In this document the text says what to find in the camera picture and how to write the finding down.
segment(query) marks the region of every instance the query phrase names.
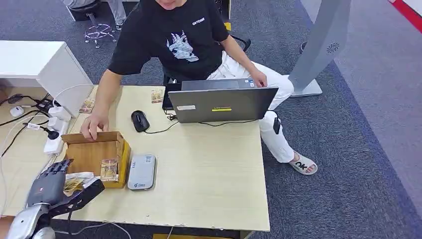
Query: computer mouse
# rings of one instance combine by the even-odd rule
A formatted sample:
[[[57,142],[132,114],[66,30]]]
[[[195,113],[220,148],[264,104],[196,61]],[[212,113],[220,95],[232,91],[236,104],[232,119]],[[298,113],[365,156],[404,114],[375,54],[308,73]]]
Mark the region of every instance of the computer mouse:
[[[10,114],[13,117],[19,117],[19,116],[23,115],[23,113],[25,113],[25,110],[21,106],[15,106],[15,107],[10,109]]]
[[[149,128],[149,122],[146,119],[144,112],[134,111],[131,115],[131,119],[137,132],[144,132]]]

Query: office chair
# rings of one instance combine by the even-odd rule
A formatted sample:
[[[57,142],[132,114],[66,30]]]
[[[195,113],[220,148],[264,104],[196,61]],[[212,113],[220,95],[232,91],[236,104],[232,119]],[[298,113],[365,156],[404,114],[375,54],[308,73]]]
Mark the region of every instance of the office chair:
[[[95,48],[100,47],[100,45],[98,44],[98,40],[106,36],[111,37],[113,42],[117,42],[117,40],[112,35],[112,33],[114,33],[115,31],[111,28],[111,26],[107,24],[97,23],[94,17],[94,12],[100,7],[100,5],[101,0],[95,0],[93,3],[88,4],[86,6],[69,8],[73,11],[85,13],[90,18],[93,26],[85,31],[85,42],[89,43],[90,40],[94,40]]]
[[[246,52],[247,49],[250,47],[251,40],[249,38],[246,38],[246,37],[244,37],[244,36],[242,36],[238,33],[232,32],[232,31],[228,31],[228,34],[230,34],[230,36],[233,37],[235,40],[238,40],[238,41],[243,43],[243,45],[244,45],[243,51],[244,52]],[[163,72],[164,72],[163,86],[167,86],[169,81],[173,81],[173,80],[177,80],[177,79],[179,79],[179,81],[188,80],[188,79],[184,78],[183,76],[177,76],[177,73],[173,73],[173,72],[167,70],[166,68],[164,68],[164,66],[163,66]]]

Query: foot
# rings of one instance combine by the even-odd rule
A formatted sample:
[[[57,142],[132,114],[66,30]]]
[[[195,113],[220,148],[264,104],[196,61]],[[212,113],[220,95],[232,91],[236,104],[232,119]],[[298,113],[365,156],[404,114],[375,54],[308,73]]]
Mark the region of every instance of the foot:
[[[317,165],[310,159],[297,152],[294,152],[295,156],[292,161],[289,162],[296,171],[304,175],[312,175],[317,172]]]
[[[116,23],[116,30],[121,31],[122,26],[123,26],[123,24],[117,24]]]

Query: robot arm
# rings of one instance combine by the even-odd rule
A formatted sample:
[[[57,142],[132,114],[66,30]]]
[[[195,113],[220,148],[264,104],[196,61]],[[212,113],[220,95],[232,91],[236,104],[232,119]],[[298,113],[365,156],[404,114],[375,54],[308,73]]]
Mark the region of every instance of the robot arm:
[[[70,197],[63,193],[67,167],[72,159],[54,163],[33,182],[27,205],[14,218],[6,239],[54,239],[51,219],[83,208],[104,190],[100,179],[93,178]]]

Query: black t-shirt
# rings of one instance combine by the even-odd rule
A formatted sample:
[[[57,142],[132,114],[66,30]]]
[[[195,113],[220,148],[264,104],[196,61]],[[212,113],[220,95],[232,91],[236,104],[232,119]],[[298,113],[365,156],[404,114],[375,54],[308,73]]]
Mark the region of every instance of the black t-shirt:
[[[173,10],[142,0],[124,23],[108,69],[137,74],[151,57],[158,57],[169,71],[204,80],[221,65],[217,42],[227,37],[213,0],[187,0]]]

